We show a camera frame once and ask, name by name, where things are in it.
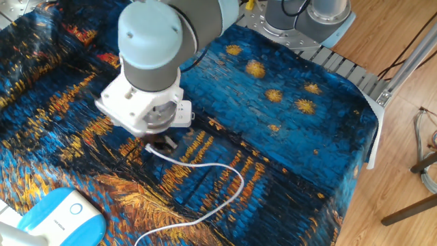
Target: silver metal pipe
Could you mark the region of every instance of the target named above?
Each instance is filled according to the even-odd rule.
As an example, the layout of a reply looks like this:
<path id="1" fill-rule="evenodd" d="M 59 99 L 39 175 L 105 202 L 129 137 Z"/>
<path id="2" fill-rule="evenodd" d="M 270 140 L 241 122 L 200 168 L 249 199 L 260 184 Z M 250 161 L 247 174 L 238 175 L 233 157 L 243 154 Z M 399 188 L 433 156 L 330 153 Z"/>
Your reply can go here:
<path id="1" fill-rule="evenodd" d="M 313 9 L 322 18 L 333 18 L 346 9 L 348 0 L 313 0 Z"/>
<path id="2" fill-rule="evenodd" d="M 47 241 L 40 236 L 32 236 L 22 230 L 0 222 L 0 243 L 14 246 L 47 246 Z"/>
<path id="3" fill-rule="evenodd" d="M 412 52 L 402 67 L 391 79 L 386 90 L 393 93 L 416 70 L 417 66 L 426 58 L 429 52 L 437 45 L 437 23 L 431 28 L 418 47 Z"/>

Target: black cable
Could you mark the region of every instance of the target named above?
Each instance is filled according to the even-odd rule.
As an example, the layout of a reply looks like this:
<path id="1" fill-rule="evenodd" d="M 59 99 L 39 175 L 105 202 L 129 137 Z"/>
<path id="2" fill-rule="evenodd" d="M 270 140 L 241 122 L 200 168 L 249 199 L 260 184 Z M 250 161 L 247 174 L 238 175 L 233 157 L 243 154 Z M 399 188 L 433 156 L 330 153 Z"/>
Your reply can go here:
<path id="1" fill-rule="evenodd" d="M 437 51 L 434 51 L 425 61 L 422 61 L 418 66 L 417 66 L 417 68 L 416 69 L 414 69 L 414 71 L 415 70 L 418 70 L 421 66 L 423 66 L 423 65 L 425 65 L 427 62 L 429 62 L 433 57 L 435 57 L 437 55 Z M 402 63 L 404 63 L 405 62 L 405 60 L 404 61 L 401 61 L 401 62 L 399 62 L 398 64 L 395 64 L 395 66 L 398 66 L 398 65 L 400 65 L 400 64 L 402 64 Z"/>
<path id="2" fill-rule="evenodd" d="M 437 12 L 426 22 L 426 24 L 424 24 L 424 26 L 421 28 L 421 30 L 416 34 L 416 36 L 411 40 L 410 44 L 407 45 L 407 47 L 405 47 L 405 49 L 402 51 L 402 53 L 396 58 L 396 60 L 386 69 L 384 69 L 379 75 L 379 79 L 381 80 L 383 79 L 387 73 L 394 67 L 402 64 L 405 62 L 401 61 L 397 64 L 397 61 L 399 61 L 399 59 L 401 59 L 401 57 L 405 54 L 405 52 L 412 46 L 412 44 L 414 43 L 414 41 L 416 41 L 416 39 L 422 34 L 423 30 L 425 30 L 425 28 L 432 22 L 432 20 L 434 20 L 434 18 L 437 16 Z"/>
<path id="3" fill-rule="evenodd" d="M 205 47 L 205 49 L 203 50 L 203 53 L 200 55 L 200 57 L 197 58 L 197 60 L 193 64 L 191 64 L 191 66 L 181 70 L 180 73 L 188 72 L 189 70 L 193 69 L 197 64 L 199 64 L 199 62 L 205 57 L 205 55 L 208 52 L 208 49 L 210 48 L 210 46 L 211 46 L 211 44 L 207 45 Z"/>
<path id="4" fill-rule="evenodd" d="M 282 2 L 281 2 L 282 12 L 284 12 L 284 14 L 285 14 L 286 16 L 289 16 L 289 17 L 296 17 L 296 16 L 302 14 L 302 13 L 307 9 L 307 7 L 308 7 L 308 5 L 309 5 L 309 1 L 310 1 L 310 0 L 305 0 L 305 3 L 302 5 L 302 7 L 300 8 L 300 10 L 299 10 L 297 13 L 295 13 L 295 14 L 290 14 L 290 13 L 287 13 L 287 11 L 285 11 L 285 5 L 284 5 L 285 0 L 282 0 Z"/>
<path id="5" fill-rule="evenodd" d="M 240 7 L 241 7 L 241 5 L 243 5 L 243 4 L 247 3 L 247 2 L 249 2 L 249 0 L 241 0 Z"/>

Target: metal stand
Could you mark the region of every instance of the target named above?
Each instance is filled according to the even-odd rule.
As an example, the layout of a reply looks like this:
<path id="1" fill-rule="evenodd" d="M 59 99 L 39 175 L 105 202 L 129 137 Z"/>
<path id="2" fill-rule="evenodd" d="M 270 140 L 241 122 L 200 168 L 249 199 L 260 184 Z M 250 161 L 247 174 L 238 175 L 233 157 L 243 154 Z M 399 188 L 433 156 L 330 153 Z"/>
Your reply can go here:
<path id="1" fill-rule="evenodd" d="M 437 162 L 437 153 L 431 154 L 426 159 L 419 161 L 414 167 L 411 167 L 410 171 L 413 174 L 417 174 L 419 172 L 422 172 L 426 167 L 430 166 L 435 162 Z M 384 226 L 389 226 L 413 215 L 417 215 L 418 213 L 422 213 L 423 211 L 433 208 L 435 206 L 437 206 L 437 194 L 425 198 L 420 202 L 417 202 L 409 207 L 406 207 L 402 210 L 397 211 L 396 213 L 393 213 L 392 215 L 383 218 L 381 223 Z"/>
<path id="2" fill-rule="evenodd" d="M 383 91 L 382 95 L 377 100 L 381 105 L 386 105 L 388 100 L 383 100 L 384 94 L 392 94 L 417 68 L 417 66 L 426 58 L 427 54 L 437 45 L 437 23 L 431 28 L 429 33 L 424 37 L 422 42 L 413 51 L 411 56 L 406 60 L 403 66 L 397 71 L 396 75 L 391 80 L 389 86 Z M 426 159 L 419 161 L 410 171 L 414 174 L 422 172 L 426 167 L 437 162 L 437 153 L 431 154 Z M 437 206 L 437 194 L 428 197 L 420 202 L 417 202 L 409 207 L 393 213 L 382 219 L 381 223 L 384 226 L 392 225 L 403 219 L 409 218 L 425 210 Z"/>
<path id="3" fill-rule="evenodd" d="M 431 154 L 430 156 L 423 159 L 422 161 L 419 161 L 414 167 L 411 167 L 410 171 L 413 174 L 417 174 L 419 172 L 422 172 L 425 168 L 436 162 L 437 162 L 437 152 Z"/>
<path id="4" fill-rule="evenodd" d="M 435 206 L 437 206 L 437 194 L 383 218 L 381 223 L 384 226 L 390 226 L 396 222 L 409 218 L 413 215 L 417 215 L 418 213 L 422 213 L 423 211 L 433 208 Z"/>

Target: blue fabric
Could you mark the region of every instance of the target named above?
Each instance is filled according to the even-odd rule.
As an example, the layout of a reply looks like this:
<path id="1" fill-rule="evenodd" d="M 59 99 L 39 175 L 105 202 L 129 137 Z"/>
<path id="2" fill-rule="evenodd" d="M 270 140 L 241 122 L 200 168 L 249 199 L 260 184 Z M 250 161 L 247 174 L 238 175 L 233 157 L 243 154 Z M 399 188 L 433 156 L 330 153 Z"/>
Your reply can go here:
<path id="1" fill-rule="evenodd" d="M 0 199 L 24 214 L 74 187 L 104 214 L 102 245 L 192 221 L 234 194 L 238 177 L 187 169 L 227 163 L 242 195 L 208 221 L 142 245 L 331 245 L 378 127 L 358 89 L 253 31 L 231 27 L 182 76 L 190 129 L 135 139 L 97 110 L 119 73 L 117 17 L 129 1 L 43 3 L 0 32 Z M 188 67 L 193 57 L 182 68 Z"/>

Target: white cable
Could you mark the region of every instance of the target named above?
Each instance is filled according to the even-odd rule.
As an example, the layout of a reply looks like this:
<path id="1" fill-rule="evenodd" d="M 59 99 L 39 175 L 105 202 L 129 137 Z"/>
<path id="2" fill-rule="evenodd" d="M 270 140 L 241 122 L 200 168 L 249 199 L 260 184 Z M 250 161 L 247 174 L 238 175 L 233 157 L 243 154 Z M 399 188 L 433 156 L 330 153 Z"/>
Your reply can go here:
<path id="1" fill-rule="evenodd" d="M 425 110 L 420 110 L 420 112 L 418 112 L 416 114 L 416 117 L 414 118 L 414 128 L 416 130 L 416 139 L 417 139 L 417 155 L 418 155 L 417 158 L 419 161 L 426 159 L 427 157 L 429 157 L 431 154 L 434 153 L 434 152 L 430 152 L 426 156 L 423 156 L 420 127 L 421 127 L 421 123 L 422 123 L 422 116 L 424 113 L 426 113 Z M 429 191 L 431 191 L 433 194 L 436 194 L 437 193 L 437 183 L 428 174 L 428 169 L 429 169 L 429 166 L 427 166 L 421 174 L 422 183 L 427 187 L 427 189 Z"/>
<path id="2" fill-rule="evenodd" d="M 159 232 L 159 231 L 161 231 L 161 230 L 171 229 L 171 228 L 178 228 L 178 227 L 181 227 L 181 226 L 193 226 L 193 225 L 195 225 L 195 224 L 198 224 L 198 223 L 204 221 L 204 220 L 207 219 L 209 216 L 211 216 L 211 215 L 217 213 L 217 212 L 218 212 L 220 209 L 222 209 L 224 206 L 226 206 L 226 205 L 228 205 L 229 203 L 231 203 L 232 201 L 234 201 L 234 200 L 238 197 L 238 195 L 240 195 L 241 191 L 242 191 L 243 188 L 244 188 L 244 178 L 243 178 L 243 176 L 242 176 L 242 175 L 241 175 L 241 174 L 240 174 L 236 169 L 234 169 L 233 167 L 230 167 L 230 166 L 228 166 L 228 165 L 220 164 L 220 163 L 206 163 L 206 164 L 188 164 L 188 163 L 182 163 L 182 162 L 180 162 L 180 161 L 173 160 L 172 158 L 169 158 L 169 157 L 167 157 L 167 156 L 165 156 L 165 155 L 163 155 L 163 154 L 157 152 L 156 150 L 154 150 L 154 149 L 151 147 L 151 145 L 150 145 L 149 143 L 146 145 L 145 149 L 146 149 L 148 152 L 151 152 L 152 154 L 155 154 L 157 157 L 160 157 L 160 158 L 162 158 L 162 159 L 164 159 L 164 160 L 166 160 L 166 161 L 169 161 L 169 162 L 171 162 L 171 163 L 178 164 L 178 165 L 181 165 L 181 166 L 184 166 L 184 167 L 224 167 L 224 168 L 230 169 L 231 171 L 235 172 L 235 173 L 240 177 L 240 179 L 241 179 L 241 183 L 240 183 L 240 187 L 238 187 L 237 192 L 236 192 L 236 193 L 235 193 L 231 198 L 229 198 L 226 202 L 223 202 L 223 204 L 221 204 L 220 206 L 218 206 L 218 207 L 217 207 L 216 209 L 214 209 L 213 211 L 207 213 L 206 215 L 204 215 L 204 216 L 202 216 L 202 217 L 200 217 L 200 218 L 198 218 L 197 220 L 192 221 L 192 222 L 177 223 L 177 224 L 174 224 L 174 225 L 167 225 L 167 226 L 164 226 L 164 227 L 161 227 L 161 228 L 156 228 L 156 229 L 153 229 L 153 230 L 151 230 L 151 231 L 149 231 L 149 232 L 146 232 L 145 234 L 141 235 L 141 236 L 138 238 L 137 242 L 135 242 L 135 246 L 138 245 L 138 243 L 139 243 L 139 241 L 140 241 L 141 239 L 143 239 L 144 237 L 146 237 L 146 236 L 148 236 L 148 235 L 150 235 L 150 234 L 152 234 L 152 233 Z"/>

